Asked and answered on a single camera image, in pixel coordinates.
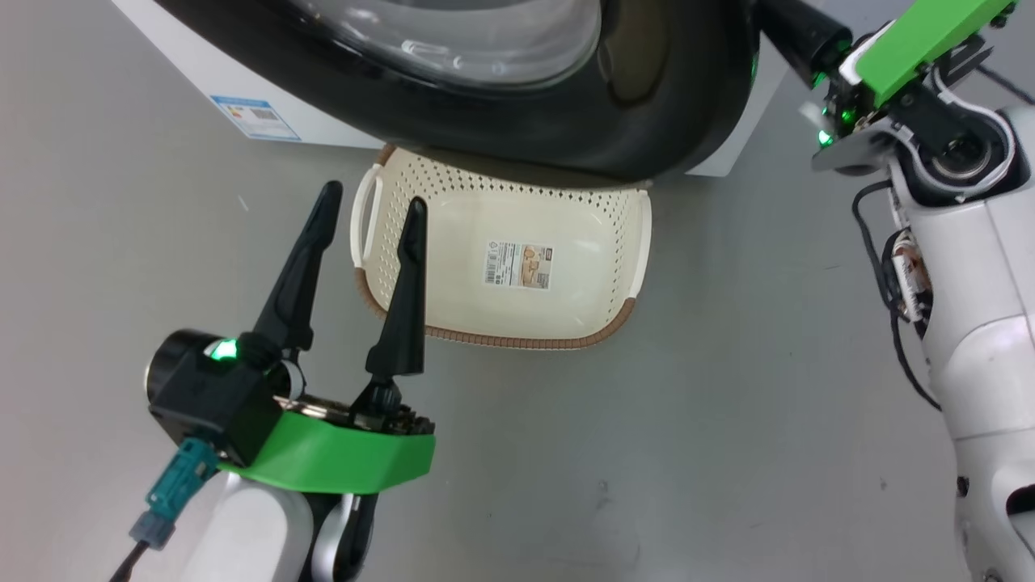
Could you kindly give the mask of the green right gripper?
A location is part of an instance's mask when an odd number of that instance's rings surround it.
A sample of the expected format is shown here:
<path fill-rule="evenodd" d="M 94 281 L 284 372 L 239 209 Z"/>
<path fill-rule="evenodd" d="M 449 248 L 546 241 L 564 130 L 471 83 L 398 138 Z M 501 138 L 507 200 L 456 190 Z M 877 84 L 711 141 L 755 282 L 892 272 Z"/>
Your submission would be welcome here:
<path fill-rule="evenodd" d="M 854 48 L 839 66 L 851 87 L 864 86 L 873 104 L 883 106 L 928 64 L 968 40 L 1012 1 L 916 1 L 908 10 L 864 43 Z"/>

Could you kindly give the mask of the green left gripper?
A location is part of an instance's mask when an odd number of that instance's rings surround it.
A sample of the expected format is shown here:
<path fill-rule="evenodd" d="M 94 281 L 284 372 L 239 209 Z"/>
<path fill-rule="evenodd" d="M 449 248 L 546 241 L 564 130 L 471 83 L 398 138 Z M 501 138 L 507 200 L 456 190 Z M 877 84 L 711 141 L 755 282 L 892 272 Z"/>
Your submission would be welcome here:
<path fill-rule="evenodd" d="M 326 182 L 254 327 L 271 346 L 310 350 L 310 316 L 322 258 L 332 245 L 344 188 Z M 435 424 L 402 405 L 396 376 L 425 371 L 426 283 L 428 283 L 428 204 L 409 203 L 396 255 L 400 273 L 378 342 L 365 369 L 369 383 L 353 402 L 354 411 L 398 411 L 384 432 L 348 424 L 344 404 L 303 397 L 275 397 L 280 421 L 252 465 L 221 461 L 219 469 L 282 490 L 315 494 L 373 495 L 428 474 L 436 449 Z"/>

